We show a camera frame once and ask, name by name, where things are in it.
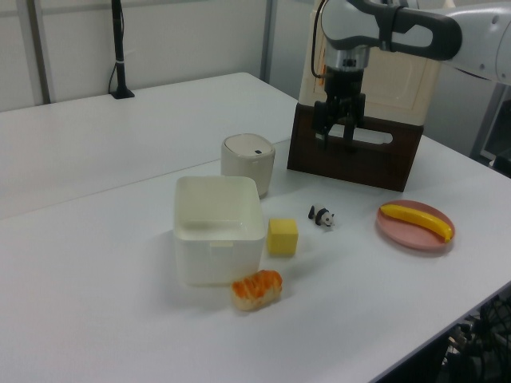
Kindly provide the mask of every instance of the white wall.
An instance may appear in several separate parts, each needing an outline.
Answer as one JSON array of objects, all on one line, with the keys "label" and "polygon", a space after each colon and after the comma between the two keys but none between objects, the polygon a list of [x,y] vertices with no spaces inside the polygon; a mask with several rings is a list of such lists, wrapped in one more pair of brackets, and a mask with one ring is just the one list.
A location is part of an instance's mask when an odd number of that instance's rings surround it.
[{"label": "white wall", "polygon": [[[226,73],[259,76],[265,0],[123,0],[131,90]],[[105,94],[112,71],[110,0],[42,0],[52,101]]]},{"label": "white wall", "polygon": [[273,0],[267,82],[298,99],[315,0]]},{"label": "white wall", "polygon": [[0,1],[0,112],[39,105],[41,85],[26,4]]},{"label": "white wall", "polygon": [[[455,0],[458,6],[484,0]],[[442,0],[422,0],[422,8],[438,8]],[[268,54],[268,82],[298,98],[314,0],[274,0]],[[425,135],[465,155],[470,154],[495,84],[442,66],[425,123]]]}]

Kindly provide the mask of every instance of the banana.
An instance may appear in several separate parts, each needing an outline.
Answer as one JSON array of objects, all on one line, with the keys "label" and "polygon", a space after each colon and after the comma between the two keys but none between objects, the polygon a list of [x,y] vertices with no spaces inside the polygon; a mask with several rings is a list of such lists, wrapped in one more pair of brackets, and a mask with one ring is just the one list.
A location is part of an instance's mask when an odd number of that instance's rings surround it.
[{"label": "banana", "polygon": [[429,229],[432,232],[440,235],[446,241],[446,243],[448,243],[453,238],[453,229],[449,226],[449,224],[435,217],[434,215],[425,213],[424,211],[413,209],[411,207],[394,205],[392,203],[382,205],[380,210],[384,215],[387,215],[391,218],[396,218],[401,221]]}]

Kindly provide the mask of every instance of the yellow sponge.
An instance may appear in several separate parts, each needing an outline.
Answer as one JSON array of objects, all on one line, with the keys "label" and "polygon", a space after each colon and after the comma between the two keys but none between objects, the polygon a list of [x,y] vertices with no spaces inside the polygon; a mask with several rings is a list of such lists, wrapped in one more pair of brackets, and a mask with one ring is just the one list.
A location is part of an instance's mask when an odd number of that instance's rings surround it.
[{"label": "yellow sponge", "polygon": [[267,246],[270,255],[292,256],[296,252],[298,228],[294,219],[270,219]]}]

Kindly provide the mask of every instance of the toy panda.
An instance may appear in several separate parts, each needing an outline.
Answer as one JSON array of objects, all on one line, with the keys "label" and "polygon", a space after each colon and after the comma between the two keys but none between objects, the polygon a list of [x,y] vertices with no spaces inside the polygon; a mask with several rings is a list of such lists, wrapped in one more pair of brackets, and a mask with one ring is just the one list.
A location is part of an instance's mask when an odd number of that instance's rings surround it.
[{"label": "toy panda", "polygon": [[323,205],[316,204],[311,206],[309,211],[309,219],[314,219],[316,225],[321,226],[322,224],[330,227],[334,226],[334,214],[331,214]]}]

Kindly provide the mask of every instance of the orange topped food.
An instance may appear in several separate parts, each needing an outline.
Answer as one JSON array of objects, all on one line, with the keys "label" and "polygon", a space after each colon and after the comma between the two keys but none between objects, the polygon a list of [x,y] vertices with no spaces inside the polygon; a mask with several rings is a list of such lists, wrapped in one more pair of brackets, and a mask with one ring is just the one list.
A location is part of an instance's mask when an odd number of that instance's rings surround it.
[{"label": "orange topped food", "polygon": [[273,270],[261,270],[231,285],[232,300],[240,310],[254,310],[277,299],[282,277]]}]

